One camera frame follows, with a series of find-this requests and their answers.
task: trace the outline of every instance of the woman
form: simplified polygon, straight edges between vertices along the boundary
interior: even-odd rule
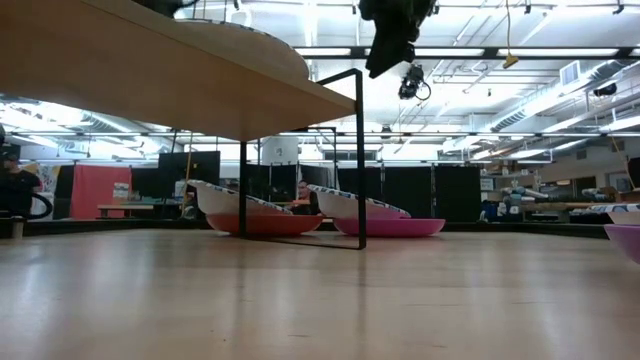
[[[295,215],[319,215],[320,206],[318,206],[318,195],[309,190],[305,180],[298,183],[298,199],[293,202],[291,211]]]

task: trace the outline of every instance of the camera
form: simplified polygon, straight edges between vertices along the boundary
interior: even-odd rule
[[[421,65],[411,64],[409,71],[402,78],[400,84],[400,90],[398,90],[398,96],[402,100],[409,100],[416,97],[418,90],[422,85],[426,85],[424,82],[424,71]]]

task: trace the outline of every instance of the table frame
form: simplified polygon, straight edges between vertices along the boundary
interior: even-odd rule
[[[247,197],[247,142],[240,142],[240,191],[239,191],[239,207],[240,207],[240,233],[239,236],[241,238],[247,240],[255,240],[255,241],[267,241],[267,242],[277,242],[277,243],[285,243],[285,244],[294,244],[294,245],[307,245],[307,246],[318,246],[324,248],[334,248],[334,249],[350,249],[350,250],[362,250],[367,247],[367,210],[365,199],[367,197],[366,194],[366,176],[365,176],[365,165],[364,165],[364,105],[363,105],[363,77],[362,71],[358,69],[350,69],[347,71],[343,71],[339,74],[330,76],[326,79],[322,79],[317,81],[320,85],[327,85],[348,77],[354,76],[356,83],[356,101],[355,101],[355,112],[356,112],[356,155],[357,155],[357,164],[358,164],[358,227],[359,227],[359,235],[358,235],[358,246],[343,246],[343,245],[331,245],[331,244],[314,244],[314,243],[304,243],[300,241],[290,241],[290,240],[282,240],[282,239],[273,239],[273,238],[256,238],[250,237],[247,234],[247,203],[245,201]]]

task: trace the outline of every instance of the robotic arm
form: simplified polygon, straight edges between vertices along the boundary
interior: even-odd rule
[[[376,35],[367,59],[369,77],[376,78],[396,64],[415,58],[411,44],[420,36],[420,25],[433,14],[436,0],[361,0],[363,20],[373,20]]]

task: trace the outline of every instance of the shelf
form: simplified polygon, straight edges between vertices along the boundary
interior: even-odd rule
[[[0,92],[15,96],[241,141],[355,113],[352,99],[131,0],[9,0],[0,34]]]

